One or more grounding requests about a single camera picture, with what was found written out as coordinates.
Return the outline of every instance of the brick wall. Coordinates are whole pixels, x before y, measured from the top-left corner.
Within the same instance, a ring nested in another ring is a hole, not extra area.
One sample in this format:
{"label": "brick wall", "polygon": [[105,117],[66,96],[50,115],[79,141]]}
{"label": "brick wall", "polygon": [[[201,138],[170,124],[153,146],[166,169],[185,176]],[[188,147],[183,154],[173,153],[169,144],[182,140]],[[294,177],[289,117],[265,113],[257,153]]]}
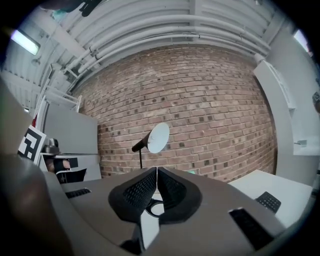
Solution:
{"label": "brick wall", "polygon": [[122,59],[74,93],[98,119],[103,176],[138,168],[131,147],[156,124],[170,126],[166,149],[143,150],[143,166],[194,170],[222,181],[273,172],[275,141],[254,65],[209,46],[171,46]]}

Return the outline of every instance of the black vent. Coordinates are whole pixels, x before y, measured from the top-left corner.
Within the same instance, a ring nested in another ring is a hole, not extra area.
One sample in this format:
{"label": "black vent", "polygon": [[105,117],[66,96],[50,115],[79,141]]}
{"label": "black vent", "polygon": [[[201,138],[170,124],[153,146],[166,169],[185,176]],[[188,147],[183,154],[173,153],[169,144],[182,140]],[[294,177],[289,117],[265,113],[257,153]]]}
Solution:
{"label": "black vent", "polygon": [[259,250],[269,244],[273,237],[243,208],[229,212],[254,249]]}
{"label": "black vent", "polygon": [[87,188],[82,188],[79,190],[75,190],[75,191],[70,191],[70,192],[66,192],[65,195],[67,198],[75,198],[75,197],[79,197],[85,194],[91,193],[91,191]]}

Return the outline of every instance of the black and white sign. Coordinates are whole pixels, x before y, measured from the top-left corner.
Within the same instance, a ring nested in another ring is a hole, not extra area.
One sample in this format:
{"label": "black and white sign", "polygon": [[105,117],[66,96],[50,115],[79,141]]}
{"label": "black and white sign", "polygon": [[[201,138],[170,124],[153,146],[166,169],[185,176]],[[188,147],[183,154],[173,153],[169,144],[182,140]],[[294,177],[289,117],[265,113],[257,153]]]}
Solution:
{"label": "black and white sign", "polygon": [[18,154],[37,164],[45,139],[46,135],[44,133],[30,125],[21,141]]}

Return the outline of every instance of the fluorescent light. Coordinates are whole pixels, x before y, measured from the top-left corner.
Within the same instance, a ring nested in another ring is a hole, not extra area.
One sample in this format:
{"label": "fluorescent light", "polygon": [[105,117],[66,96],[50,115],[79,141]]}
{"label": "fluorescent light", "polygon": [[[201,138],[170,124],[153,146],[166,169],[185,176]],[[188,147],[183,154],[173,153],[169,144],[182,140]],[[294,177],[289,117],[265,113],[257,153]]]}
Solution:
{"label": "fluorescent light", "polygon": [[19,32],[18,30],[15,30],[12,33],[11,39],[33,55],[36,55],[37,52],[39,51],[39,46],[33,41],[31,41],[29,38],[27,38],[24,34]]}
{"label": "fluorescent light", "polygon": [[294,38],[298,41],[298,43],[303,47],[306,52],[309,52],[308,41],[305,38],[304,34],[302,34],[301,30],[298,29],[294,34]]}

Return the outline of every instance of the lamp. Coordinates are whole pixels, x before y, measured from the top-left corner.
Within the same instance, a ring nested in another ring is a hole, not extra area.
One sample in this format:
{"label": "lamp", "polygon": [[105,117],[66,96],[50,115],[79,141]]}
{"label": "lamp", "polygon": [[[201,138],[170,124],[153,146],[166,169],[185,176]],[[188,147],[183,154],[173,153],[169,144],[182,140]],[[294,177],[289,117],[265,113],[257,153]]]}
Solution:
{"label": "lamp", "polygon": [[157,124],[142,140],[132,147],[133,152],[139,151],[140,168],[142,169],[141,149],[146,147],[151,153],[160,152],[169,140],[170,129],[165,122]]}

